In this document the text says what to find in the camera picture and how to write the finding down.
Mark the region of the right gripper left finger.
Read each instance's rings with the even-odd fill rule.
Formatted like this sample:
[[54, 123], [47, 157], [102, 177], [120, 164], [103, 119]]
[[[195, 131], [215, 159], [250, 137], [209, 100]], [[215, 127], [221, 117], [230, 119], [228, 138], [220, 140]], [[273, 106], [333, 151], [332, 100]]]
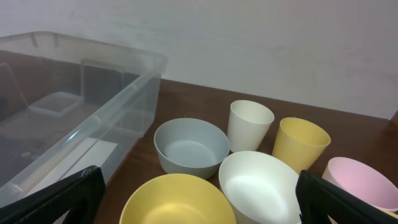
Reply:
[[100, 167], [89, 166], [1, 209], [1, 223], [93, 223], [106, 190]]

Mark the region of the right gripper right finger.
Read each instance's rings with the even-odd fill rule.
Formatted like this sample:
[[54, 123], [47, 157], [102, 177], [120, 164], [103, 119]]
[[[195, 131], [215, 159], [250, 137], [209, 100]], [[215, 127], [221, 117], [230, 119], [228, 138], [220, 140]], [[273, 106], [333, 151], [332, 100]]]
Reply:
[[313, 172], [302, 170], [295, 188], [303, 224], [397, 224], [397, 219]]

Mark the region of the pink cup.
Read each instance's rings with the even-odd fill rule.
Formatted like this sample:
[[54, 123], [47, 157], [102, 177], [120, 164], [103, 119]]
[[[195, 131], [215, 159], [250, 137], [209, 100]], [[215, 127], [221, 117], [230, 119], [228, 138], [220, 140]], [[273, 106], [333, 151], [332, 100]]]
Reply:
[[322, 178], [384, 211], [397, 211], [397, 187], [384, 175], [347, 157], [328, 161]]

